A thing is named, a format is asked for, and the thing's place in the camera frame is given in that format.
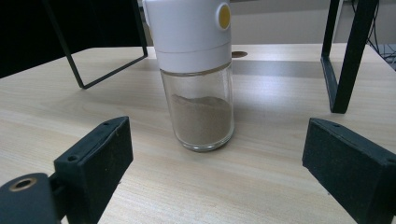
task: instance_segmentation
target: brown powder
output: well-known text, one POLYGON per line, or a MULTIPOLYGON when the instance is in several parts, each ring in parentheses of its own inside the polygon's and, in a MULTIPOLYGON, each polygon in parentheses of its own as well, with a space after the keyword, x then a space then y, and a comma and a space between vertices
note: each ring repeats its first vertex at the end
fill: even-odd
POLYGON ((180 140, 192 145, 209 145, 227 136, 232 108, 226 101, 206 96, 188 99, 172 95, 175 130, 180 140))

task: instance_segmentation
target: white plastic top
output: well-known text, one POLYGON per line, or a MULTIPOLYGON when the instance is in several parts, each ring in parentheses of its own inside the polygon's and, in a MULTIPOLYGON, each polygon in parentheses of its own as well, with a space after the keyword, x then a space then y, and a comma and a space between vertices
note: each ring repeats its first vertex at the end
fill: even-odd
POLYGON ((229 0, 143 0, 159 66, 196 73, 231 61, 229 0))

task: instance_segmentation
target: grey wall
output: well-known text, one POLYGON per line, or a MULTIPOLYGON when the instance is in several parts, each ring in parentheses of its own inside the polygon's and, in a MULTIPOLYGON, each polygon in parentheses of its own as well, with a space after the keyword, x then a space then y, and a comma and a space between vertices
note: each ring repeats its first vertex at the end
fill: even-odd
MULTIPOLYGON (((334 42, 347 42, 353 20, 350 3, 344 3, 334 42)), ((380 0, 375 23, 378 44, 396 44, 396 1, 380 0)))
MULTIPOLYGON (((231 3, 233 44, 321 43, 330 0, 258 0, 231 3)), ((396 43, 396 1, 380 0, 377 36, 396 43)), ((347 42, 353 20, 344 3, 334 42, 347 42)))

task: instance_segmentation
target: clear glass container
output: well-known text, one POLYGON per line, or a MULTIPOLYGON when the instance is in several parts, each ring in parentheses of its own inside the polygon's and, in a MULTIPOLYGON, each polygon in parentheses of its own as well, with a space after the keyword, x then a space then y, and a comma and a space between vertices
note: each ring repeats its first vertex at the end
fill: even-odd
POLYGON ((233 135, 231 63, 200 73, 161 70, 175 136, 185 147, 208 151, 233 135))

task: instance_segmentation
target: light wood surface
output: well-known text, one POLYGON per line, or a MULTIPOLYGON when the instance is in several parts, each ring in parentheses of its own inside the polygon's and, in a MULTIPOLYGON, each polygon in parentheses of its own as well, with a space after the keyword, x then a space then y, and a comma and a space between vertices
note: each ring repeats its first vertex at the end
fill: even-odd
MULTIPOLYGON (((332 47, 339 74, 344 44, 332 47)), ((134 161, 101 223, 354 223, 302 166, 311 117, 338 122, 396 152, 396 73, 369 47, 345 115, 329 109, 321 45, 233 46, 235 131, 196 153, 172 131, 153 49, 84 91, 66 59, 0 79, 0 185, 53 173, 52 162, 99 123, 131 120, 134 161)), ((84 80, 141 49, 89 49, 74 57, 84 80)))

